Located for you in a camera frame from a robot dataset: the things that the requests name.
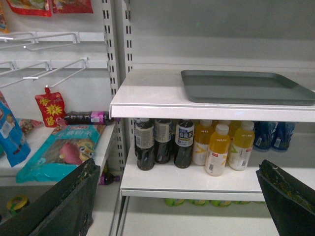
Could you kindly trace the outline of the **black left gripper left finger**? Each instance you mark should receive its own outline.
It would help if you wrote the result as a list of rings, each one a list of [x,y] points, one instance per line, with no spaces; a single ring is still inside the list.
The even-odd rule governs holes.
[[[2,236],[85,236],[100,166],[89,159],[0,226]]]

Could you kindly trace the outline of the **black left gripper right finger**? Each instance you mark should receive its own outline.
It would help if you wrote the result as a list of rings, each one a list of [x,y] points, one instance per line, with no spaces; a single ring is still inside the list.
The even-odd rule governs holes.
[[[315,191],[266,159],[256,175],[279,235],[313,236]]]

